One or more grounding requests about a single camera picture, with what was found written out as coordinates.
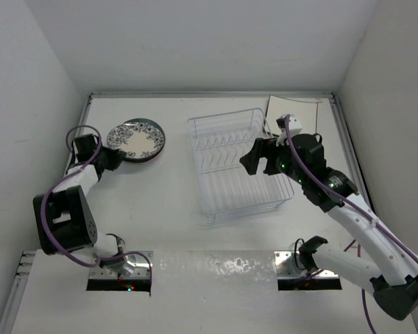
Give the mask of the square grey plate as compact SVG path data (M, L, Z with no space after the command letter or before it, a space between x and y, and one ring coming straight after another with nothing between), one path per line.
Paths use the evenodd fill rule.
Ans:
M291 114L300 121L302 133L316 133L318 107L319 102L305 102L271 95L265 115L270 133L275 136L281 133L276 119L286 114Z

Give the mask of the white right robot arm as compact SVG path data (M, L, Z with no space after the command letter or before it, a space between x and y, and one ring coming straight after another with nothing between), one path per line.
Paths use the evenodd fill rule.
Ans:
M344 173L327 166L322 138L298 134L281 145L276 138L258 138L240 163L255 175L262 158L267 160L264 174L283 173L296 181L305 197L344 227L370 257L354 258L315 236L299 247L297 262L303 271L330 270L371 294L393 319L405 319L418 306L418 256L387 229Z

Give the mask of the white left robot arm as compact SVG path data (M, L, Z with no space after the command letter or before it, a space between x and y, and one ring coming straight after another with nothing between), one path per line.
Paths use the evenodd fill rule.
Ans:
M63 177L33 198L38 238L46 255L63 255L87 269L118 255L115 241L100 241L86 196L105 171L116 170L125 155L102 144L99 134L67 139L70 163Z

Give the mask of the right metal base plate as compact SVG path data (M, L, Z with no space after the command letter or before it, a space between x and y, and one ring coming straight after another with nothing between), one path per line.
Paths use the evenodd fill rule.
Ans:
M304 270L298 257L298 251L280 250L274 252L274 264L278 280L339 279L339 275L328 270L317 269L308 273Z

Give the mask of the metal base plate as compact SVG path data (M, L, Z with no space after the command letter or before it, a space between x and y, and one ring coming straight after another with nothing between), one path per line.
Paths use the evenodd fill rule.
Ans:
M132 254L125 253L117 260L104 261L102 267L89 270L88 278L91 280L141 280L150 278L150 268L153 266L153 251L138 251Z
M317 269L308 273L304 270L298 257L298 251L280 250L274 252L274 264L278 280L339 279L339 275L328 270Z

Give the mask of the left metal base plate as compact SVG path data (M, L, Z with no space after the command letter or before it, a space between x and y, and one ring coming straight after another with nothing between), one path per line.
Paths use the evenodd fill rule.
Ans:
M138 251L132 254L125 253L117 260L104 261L102 267L89 270L88 278L91 280L141 280L150 278L150 268L153 266L153 251Z

